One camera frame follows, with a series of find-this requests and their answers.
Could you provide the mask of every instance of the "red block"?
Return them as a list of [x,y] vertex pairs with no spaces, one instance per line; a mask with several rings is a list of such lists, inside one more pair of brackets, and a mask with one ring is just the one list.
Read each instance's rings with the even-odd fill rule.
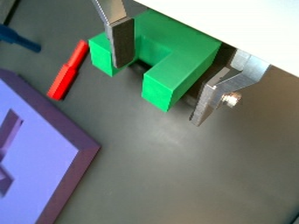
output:
[[50,85],[50,89],[46,94],[55,101],[62,99],[67,89],[70,88],[70,84],[73,79],[75,78],[77,69],[86,55],[87,49],[87,43],[81,40],[69,57],[69,61],[62,65],[59,69],[59,72],[54,78],[54,81]]

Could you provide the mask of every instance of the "dark gray floor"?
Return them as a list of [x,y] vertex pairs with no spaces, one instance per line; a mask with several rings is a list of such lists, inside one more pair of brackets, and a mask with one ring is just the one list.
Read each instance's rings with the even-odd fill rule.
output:
[[[130,16],[144,10],[125,5]],[[42,49],[0,43],[0,67],[45,94],[78,39],[102,32],[91,2],[21,1],[10,27]],[[165,114],[140,92],[136,71],[109,78],[87,56],[54,102],[102,144],[57,223],[288,223],[299,210],[299,79],[270,69],[241,91],[241,105],[198,128],[182,101]]]

